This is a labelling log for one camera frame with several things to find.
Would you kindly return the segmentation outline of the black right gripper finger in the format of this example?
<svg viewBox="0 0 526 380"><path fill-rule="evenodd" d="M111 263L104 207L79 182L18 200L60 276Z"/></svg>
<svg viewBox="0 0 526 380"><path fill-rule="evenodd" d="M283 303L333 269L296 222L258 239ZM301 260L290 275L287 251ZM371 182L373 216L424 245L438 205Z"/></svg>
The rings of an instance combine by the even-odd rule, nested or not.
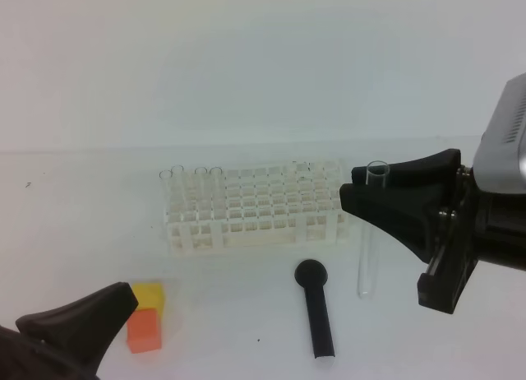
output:
<svg viewBox="0 0 526 380"><path fill-rule="evenodd" d="M424 188L440 186L451 191L454 188L457 170L461 166L461 152L448 149L434 155L402 163L386 164L373 161L371 165L352 169L353 188L366 186L367 177L377 176L387 188Z"/></svg>
<svg viewBox="0 0 526 380"><path fill-rule="evenodd" d="M442 272L450 258L450 188L441 183L401 188L346 183L339 194L345 212L398 240L429 265L430 273Z"/></svg>

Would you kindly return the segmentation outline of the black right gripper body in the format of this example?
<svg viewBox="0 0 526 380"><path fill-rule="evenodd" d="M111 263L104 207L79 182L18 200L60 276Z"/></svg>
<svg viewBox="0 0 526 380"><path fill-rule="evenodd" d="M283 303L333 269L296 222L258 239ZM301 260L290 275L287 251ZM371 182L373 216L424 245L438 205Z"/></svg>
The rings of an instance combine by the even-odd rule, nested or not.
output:
<svg viewBox="0 0 526 380"><path fill-rule="evenodd" d="M525 270L524 194L484 192L462 165L439 220L437 249L418 279L423 307L452 314L480 261Z"/></svg>

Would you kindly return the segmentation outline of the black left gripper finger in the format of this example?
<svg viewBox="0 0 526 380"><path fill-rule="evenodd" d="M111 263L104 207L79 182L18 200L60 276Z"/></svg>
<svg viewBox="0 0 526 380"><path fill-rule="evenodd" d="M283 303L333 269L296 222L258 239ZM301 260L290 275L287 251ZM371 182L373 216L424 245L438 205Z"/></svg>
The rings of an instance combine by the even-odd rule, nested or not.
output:
<svg viewBox="0 0 526 380"><path fill-rule="evenodd" d="M66 354L97 374L115 336L138 307L127 282L117 282L65 306L16 320L21 334Z"/></svg>

